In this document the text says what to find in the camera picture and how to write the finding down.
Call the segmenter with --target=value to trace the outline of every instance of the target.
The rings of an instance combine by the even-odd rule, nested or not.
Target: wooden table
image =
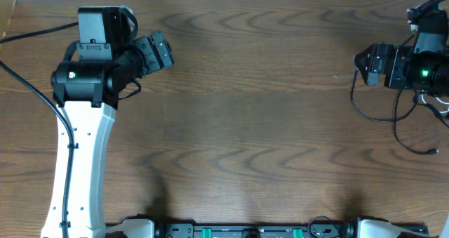
[[[349,101],[351,58],[401,43],[405,10],[427,0],[20,0],[8,36],[77,20],[80,6],[125,4],[139,35],[163,31],[175,66],[121,101],[109,139],[105,218],[306,223],[361,214],[425,223],[449,212],[448,132],[417,109],[398,134]],[[50,75],[77,28],[5,44],[0,58],[51,97]],[[35,237],[55,170],[54,114],[0,72],[0,235]],[[390,117],[395,91],[356,84],[367,114]],[[401,112],[411,104],[404,95]]]

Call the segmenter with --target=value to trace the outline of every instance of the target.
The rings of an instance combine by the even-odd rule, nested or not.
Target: white cable
[[[440,98],[436,98],[438,101],[440,101],[440,103],[441,104],[444,104],[444,105],[449,105],[449,103],[448,102],[444,102],[444,101],[442,101]]]
[[[421,99],[422,99],[422,102],[424,103],[424,104],[426,104],[426,100],[424,100],[424,94],[421,94]],[[448,107],[448,109],[446,110],[446,111],[442,111],[442,112],[440,112],[441,114],[445,114],[445,113],[448,113],[449,112],[449,107]]]

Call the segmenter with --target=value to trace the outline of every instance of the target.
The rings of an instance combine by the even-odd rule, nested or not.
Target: wooden tabletop
[[[125,4],[140,36],[161,30],[173,47],[175,65],[119,103],[107,222],[136,213],[198,223],[363,214],[439,234],[449,213],[449,132],[422,108],[400,122],[406,144],[440,148],[418,156],[394,140],[391,124],[365,120],[349,101],[352,57],[405,40],[406,9],[425,1],[20,0],[7,36],[74,22],[80,6]],[[78,38],[74,27],[10,42],[0,59],[51,97],[50,75]],[[3,71],[0,82],[0,236],[36,237],[51,200],[56,118]],[[359,79],[354,95],[367,114],[392,116],[395,91]]]

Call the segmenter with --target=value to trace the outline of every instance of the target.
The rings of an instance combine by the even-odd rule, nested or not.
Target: green tab
[[[203,238],[212,238],[212,229],[203,228]]]
[[[301,229],[293,230],[293,238],[303,238],[302,230]]]

